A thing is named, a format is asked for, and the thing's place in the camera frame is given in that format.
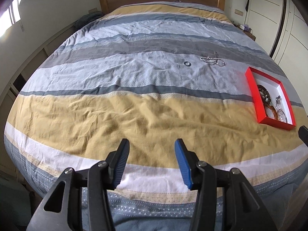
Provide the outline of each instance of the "striped bedspread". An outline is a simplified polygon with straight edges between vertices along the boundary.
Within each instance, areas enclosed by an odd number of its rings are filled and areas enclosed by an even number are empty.
[[[219,65],[200,60],[215,51]],[[257,123],[249,66],[283,82],[295,129]],[[5,145],[43,196],[65,168],[87,169],[127,138],[127,166],[109,193],[116,229],[188,230],[196,192],[184,185],[174,154],[182,138],[216,168],[241,169],[280,227],[308,172],[308,148],[297,134],[304,124],[284,72],[221,10],[155,2],[120,7],[69,37],[18,95]],[[221,211],[220,197],[218,222]]]

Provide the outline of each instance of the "window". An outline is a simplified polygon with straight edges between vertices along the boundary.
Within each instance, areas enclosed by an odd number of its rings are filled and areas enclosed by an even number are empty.
[[[10,26],[12,26],[15,22],[18,22],[20,20],[20,15],[18,10],[20,1],[21,0],[14,0],[10,4],[9,8],[0,17],[0,37]]]

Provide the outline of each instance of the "screw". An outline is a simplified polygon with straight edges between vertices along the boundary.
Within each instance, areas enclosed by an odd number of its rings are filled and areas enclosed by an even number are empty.
[[[205,167],[207,165],[205,161],[198,161],[197,164],[199,167]]]
[[[231,169],[231,172],[232,174],[238,175],[241,171],[238,168],[234,167]]]
[[[71,174],[73,172],[73,169],[71,167],[65,169],[64,173],[66,173],[67,175],[68,174]]]
[[[107,162],[106,161],[100,161],[99,163],[98,163],[98,166],[99,167],[104,167],[104,166],[106,166],[107,165]]]

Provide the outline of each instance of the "bed sheet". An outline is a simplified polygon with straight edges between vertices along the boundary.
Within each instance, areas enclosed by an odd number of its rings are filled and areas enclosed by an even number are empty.
[[[201,61],[214,52],[219,65]],[[250,66],[282,81],[296,128],[257,123],[244,75]],[[281,227],[308,172],[308,149],[297,134],[304,124],[284,72],[221,10],[153,2],[120,7],[69,37],[16,98],[5,145],[44,196],[65,168],[87,169],[127,138],[122,181],[108,193],[116,229],[188,230],[196,192],[184,185],[174,154],[182,138],[215,168],[241,169]]]

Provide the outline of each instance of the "brown bangle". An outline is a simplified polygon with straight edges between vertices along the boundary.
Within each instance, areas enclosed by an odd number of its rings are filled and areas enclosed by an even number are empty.
[[[265,108],[265,107],[269,108],[269,109],[272,111],[275,120],[278,120],[278,114],[277,114],[275,108],[274,108],[273,106],[267,104],[267,103],[264,104],[264,108]]]

